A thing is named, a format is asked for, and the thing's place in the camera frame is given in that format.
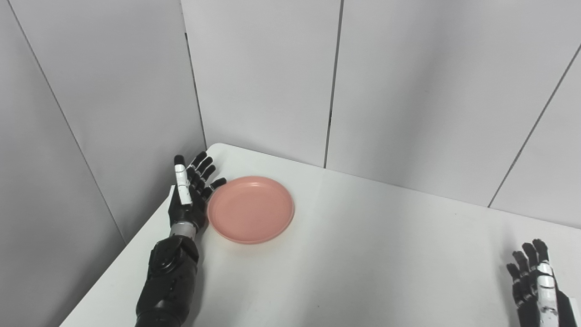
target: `robotic hand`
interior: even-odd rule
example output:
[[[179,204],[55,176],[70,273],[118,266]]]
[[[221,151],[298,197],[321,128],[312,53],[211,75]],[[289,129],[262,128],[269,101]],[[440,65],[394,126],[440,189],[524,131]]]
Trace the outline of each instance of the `robotic hand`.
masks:
[[[137,302],[136,327],[180,327],[188,317],[199,259],[193,238],[207,221],[207,199],[226,184],[221,178],[206,187],[216,170],[211,163],[205,152],[188,167],[183,156],[174,158],[177,185],[168,210],[171,232],[157,242],[149,256],[147,279]]]
[[[521,327],[577,327],[569,298],[557,286],[547,245],[536,239],[522,249],[526,256],[512,253],[518,267],[507,265]]]

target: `wall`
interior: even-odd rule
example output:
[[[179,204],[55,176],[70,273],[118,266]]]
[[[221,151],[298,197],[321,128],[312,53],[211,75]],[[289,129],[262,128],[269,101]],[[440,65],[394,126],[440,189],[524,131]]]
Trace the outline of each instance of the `wall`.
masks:
[[[178,0],[12,0],[125,241],[205,149]]]
[[[125,244],[6,1],[0,44],[0,317],[58,326]]]
[[[0,0],[0,44],[0,317],[54,327],[167,196],[173,156],[205,148],[184,23],[178,1]]]
[[[573,0],[182,5],[210,144],[482,206],[491,205],[581,42],[581,3]],[[542,155],[549,153],[566,156]],[[524,179],[536,178],[522,169]],[[551,189],[571,187],[581,191],[574,183]],[[506,201],[497,208],[564,222],[552,207]]]
[[[581,228],[579,50],[492,208]]]
[[[339,0],[183,0],[208,144],[323,166]]]

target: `white table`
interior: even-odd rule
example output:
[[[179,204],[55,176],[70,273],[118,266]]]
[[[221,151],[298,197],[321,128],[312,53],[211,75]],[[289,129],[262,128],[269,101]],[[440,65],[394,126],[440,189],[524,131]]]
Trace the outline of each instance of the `white table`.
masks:
[[[581,230],[230,145],[208,153],[215,176],[281,182],[296,213],[263,244],[206,230],[186,327],[518,326],[504,265],[536,237],[549,246],[561,289],[581,295]],[[149,252],[170,230],[168,202],[62,327],[135,324]]]

